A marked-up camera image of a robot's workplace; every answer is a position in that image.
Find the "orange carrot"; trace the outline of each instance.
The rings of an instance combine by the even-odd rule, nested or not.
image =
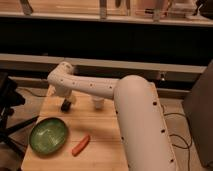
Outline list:
[[[73,149],[72,155],[77,156],[89,143],[90,135],[87,134]]]

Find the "wooden tabletop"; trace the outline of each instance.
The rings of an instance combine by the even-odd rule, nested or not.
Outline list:
[[[99,0],[29,0],[35,13],[99,14]],[[1,12],[22,12],[19,0],[0,0]],[[125,1],[116,8],[115,0],[107,1],[109,15],[126,15]]]
[[[127,171],[113,101],[105,99],[104,108],[96,110],[91,96],[73,93],[77,103],[69,112],[63,113],[60,110],[63,99],[51,97],[52,88],[49,88],[37,122],[47,117],[58,117],[68,126],[69,137],[58,152],[45,158],[38,157],[28,146],[22,170]],[[90,143],[77,157],[73,157],[72,149],[87,133],[91,136]]]

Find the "black cable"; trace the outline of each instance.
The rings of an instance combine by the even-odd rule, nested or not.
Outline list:
[[[189,146],[189,144],[187,143],[187,141],[183,138],[183,137],[181,137],[180,135],[177,135],[177,134],[171,134],[170,135],[170,137],[178,137],[178,138],[180,138],[184,143],[185,143],[185,145],[186,145],[186,147],[182,147],[182,146],[179,146],[179,145],[176,145],[176,144],[172,144],[174,147],[177,147],[177,148],[180,148],[180,149],[187,149],[188,150],[188,161],[187,161],[187,166],[188,166],[188,171],[190,171],[191,170],[191,168],[190,168],[190,160],[191,160],[191,152],[190,152],[190,146]]]
[[[33,95],[35,97],[47,97],[45,95],[36,94],[36,93],[32,92],[31,90],[29,90],[27,88],[20,88],[20,87],[18,87],[17,89],[27,91],[28,93],[30,93],[31,95]]]
[[[27,145],[25,145],[25,144],[22,144],[22,143],[20,143],[20,142],[14,140],[14,139],[12,139],[12,138],[10,138],[10,140],[13,141],[14,143],[16,143],[17,145],[20,145],[20,146],[22,146],[22,147],[24,147],[24,148],[27,148]]]
[[[189,122],[188,122],[188,118],[186,115],[184,115],[183,113],[178,113],[178,112],[170,112],[170,113],[164,113],[164,116],[171,116],[171,115],[177,115],[177,116],[181,116],[184,117],[186,119],[187,125],[188,125],[188,129],[189,129],[189,136],[190,136],[190,143],[189,143],[189,147],[192,147],[192,136],[191,136],[191,129],[189,126]]]

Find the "green bowl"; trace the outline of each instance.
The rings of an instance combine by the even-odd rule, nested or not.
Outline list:
[[[65,143],[68,132],[64,121],[58,118],[47,118],[33,128],[29,144],[37,154],[52,154]]]

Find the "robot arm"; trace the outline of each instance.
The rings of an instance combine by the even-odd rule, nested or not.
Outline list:
[[[64,97],[77,90],[114,100],[129,170],[178,170],[165,121],[148,81],[135,75],[121,80],[73,76],[72,70],[69,63],[60,63],[49,74],[49,83]]]

